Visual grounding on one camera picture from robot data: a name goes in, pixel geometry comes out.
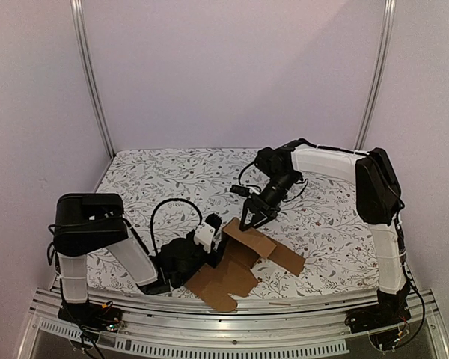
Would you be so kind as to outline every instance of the white panel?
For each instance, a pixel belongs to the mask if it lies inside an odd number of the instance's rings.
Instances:
[[[418,282],[449,333],[449,1],[399,1],[366,143],[384,147],[403,187],[403,229]]]
[[[69,1],[0,1],[0,359],[13,356],[57,199],[90,191],[107,158],[79,59]]]
[[[119,150],[352,147],[384,1],[85,1]]]

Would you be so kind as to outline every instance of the brown cardboard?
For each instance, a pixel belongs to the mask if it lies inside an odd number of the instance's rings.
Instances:
[[[230,294],[247,297],[258,285],[251,268],[260,257],[272,260],[296,276],[304,268],[305,259],[287,246],[254,228],[242,232],[238,218],[223,228],[222,240],[227,240],[222,261],[216,268],[205,264],[186,282],[186,288],[219,312],[236,309],[238,304]]]

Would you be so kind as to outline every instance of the cardboard box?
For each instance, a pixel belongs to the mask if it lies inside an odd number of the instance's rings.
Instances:
[[[247,297],[258,285],[251,268],[260,257],[273,261],[295,276],[305,266],[303,257],[260,231],[251,228],[242,232],[238,218],[233,218],[223,228],[222,240],[227,241],[222,261],[215,269],[205,264],[185,285],[219,312],[230,312],[238,306],[230,294]]]

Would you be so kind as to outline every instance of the floral pattern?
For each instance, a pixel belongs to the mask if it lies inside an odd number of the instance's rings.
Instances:
[[[118,193],[123,198],[125,216],[152,248],[151,212],[165,198],[186,198],[205,216],[211,212],[219,214],[224,223],[240,217],[244,199],[228,189],[236,184],[239,172],[256,152],[222,148],[122,151],[98,191]],[[307,173],[305,177],[309,183],[301,197],[283,203],[278,218],[260,228],[306,258],[305,269],[295,277],[273,262],[259,260],[253,272],[260,283],[248,298],[296,298],[377,287],[379,274],[373,240],[355,211],[354,185],[322,174]],[[267,177],[250,168],[242,180],[263,187]],[[301,185],[294,185],[290,196],[301,189]],[[154,224],[158,247],[185,235],[197,223],[197,215],[186,204],[164,205]],[[88,255],[88,284],[122,293],[140,293],[106,249]],[[185,288],[167,295],[194,297]]]

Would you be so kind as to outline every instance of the cardboard scrap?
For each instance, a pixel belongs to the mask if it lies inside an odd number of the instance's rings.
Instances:
[[[223,228],[222,240],[227,241],[222,261],[216,268],[205,264],[185,285],[219,312],[230,312],[238,306],[230,294],[247,297],[258,285],[251,268],[260,257],[268,258],[296,276],[305,266],[303,257],[259,230],[250,228],[242,232],[238,218],[233,218]]]

